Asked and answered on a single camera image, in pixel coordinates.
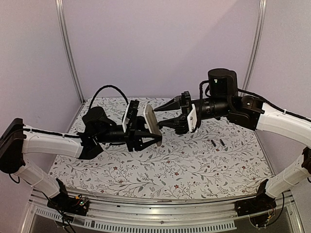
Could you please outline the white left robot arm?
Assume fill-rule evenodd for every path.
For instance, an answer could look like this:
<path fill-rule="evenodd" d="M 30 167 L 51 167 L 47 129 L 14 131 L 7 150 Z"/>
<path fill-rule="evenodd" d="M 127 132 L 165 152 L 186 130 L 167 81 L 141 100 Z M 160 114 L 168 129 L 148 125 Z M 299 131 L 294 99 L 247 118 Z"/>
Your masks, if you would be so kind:
<path fill-rule="evenodd" d="M 109 119 L 100 106 L 91 108 L 84 116 L 85 130 L 77 134 L 49 132 L 32 128 L 16 118 L 0 138 L 0 170 L 14 174 L 51 198 L 62 211 L 72 207 L 61 181 L 45 173 L 26 158 L 28 153 L 64 155 L 79 160 L 92 160 L 103 152 L 102 144 L 125 144 L 129 151 L 142 151 L 157 144 L 162 135 L 150 106 L 143 117 L 128 106 L 121 125 Z"/>

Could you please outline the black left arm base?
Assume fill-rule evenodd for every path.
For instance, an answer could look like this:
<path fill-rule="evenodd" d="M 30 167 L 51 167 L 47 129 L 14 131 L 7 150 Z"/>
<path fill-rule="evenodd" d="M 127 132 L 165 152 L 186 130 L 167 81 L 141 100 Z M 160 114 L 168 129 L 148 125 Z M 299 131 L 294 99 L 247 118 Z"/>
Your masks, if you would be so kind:
<path fill-rule="evenodd" d="M 79 194 L 70 197 L 62 181 L 56 178 L 60 186 L 60 193 L 53 198 L 49 198 L 47 206 L 60 212 L 86 216 L 89 209 L 89 198 Z"/>

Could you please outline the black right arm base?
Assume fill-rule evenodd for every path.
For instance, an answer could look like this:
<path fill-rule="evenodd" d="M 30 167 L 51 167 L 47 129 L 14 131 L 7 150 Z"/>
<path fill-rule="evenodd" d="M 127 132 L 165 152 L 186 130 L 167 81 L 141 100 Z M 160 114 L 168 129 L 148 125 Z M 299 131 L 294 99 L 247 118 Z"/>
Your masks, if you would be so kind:
<path fill-rule="evenodd" d="M 268 225 L 269 220 L 272 218 L 272 214 L 269 214 L 268 210 L 274 212 L 276 208 L 276 198 L 272 198 L 265 193 L 267 183 L 268 179 L 259 185 L 255 197 L 239 200 L 234 204 L 234 209 L 238 216 L 246 216 L 265 211 L 265 214 L 250 217 L 251 224 L 257 228 L 263 228 Z"/>

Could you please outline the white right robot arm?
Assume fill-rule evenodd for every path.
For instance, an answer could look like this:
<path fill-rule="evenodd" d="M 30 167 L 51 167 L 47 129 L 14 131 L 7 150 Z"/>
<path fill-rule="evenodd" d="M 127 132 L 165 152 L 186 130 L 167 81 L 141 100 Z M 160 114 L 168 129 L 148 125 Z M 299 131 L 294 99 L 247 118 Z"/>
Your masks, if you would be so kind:
<path fill-rule="evenodd" d="M 251 207 L 261 212 L 282 192 L 292 189 L 311 176 L 311 120 L 305 116 L 282 109 L 264 97 L 241 90 L 237 73 L 226 68 L 215 68 L 207 72 L 207 80 L 199 84 L 199 98 L 192 99 L 184 92 L 156 111 L 181 110 L 182 115 L 161 122 L 177 134 L 194 132 L 203 120 L 226 118 L 230 123 L 270 134 L 276 142 L 279 137 L 287 162 L 275 165 L 279 173 L 262 181 Z"/>

